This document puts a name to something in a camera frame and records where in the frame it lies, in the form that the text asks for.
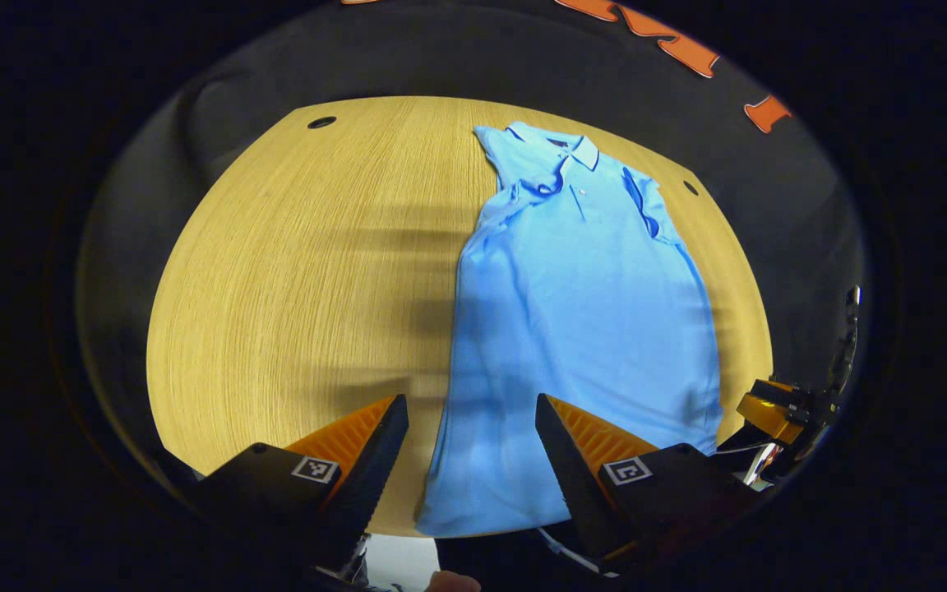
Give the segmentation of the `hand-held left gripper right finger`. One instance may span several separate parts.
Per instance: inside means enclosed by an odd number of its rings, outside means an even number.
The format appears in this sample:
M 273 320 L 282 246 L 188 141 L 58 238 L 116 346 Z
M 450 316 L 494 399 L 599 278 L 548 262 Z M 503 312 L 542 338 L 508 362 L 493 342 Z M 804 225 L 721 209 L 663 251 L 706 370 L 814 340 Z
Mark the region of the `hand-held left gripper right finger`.
M 586 409 L 540 394 L 536 431 L 590 561 L 635 576 L 694 551 L 762 493 L 688 443 L 657 447 Z

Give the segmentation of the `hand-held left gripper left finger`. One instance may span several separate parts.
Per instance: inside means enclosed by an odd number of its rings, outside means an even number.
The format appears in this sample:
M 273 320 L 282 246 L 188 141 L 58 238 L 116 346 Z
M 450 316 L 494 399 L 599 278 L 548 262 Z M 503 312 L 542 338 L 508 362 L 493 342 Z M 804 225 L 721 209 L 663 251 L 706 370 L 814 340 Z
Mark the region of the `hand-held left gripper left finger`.
M 367 527 L 409 430 L 392 395 L 286 447 L 255 442 L 187 489 L 208 524 L 301 587 L 361 587 Z

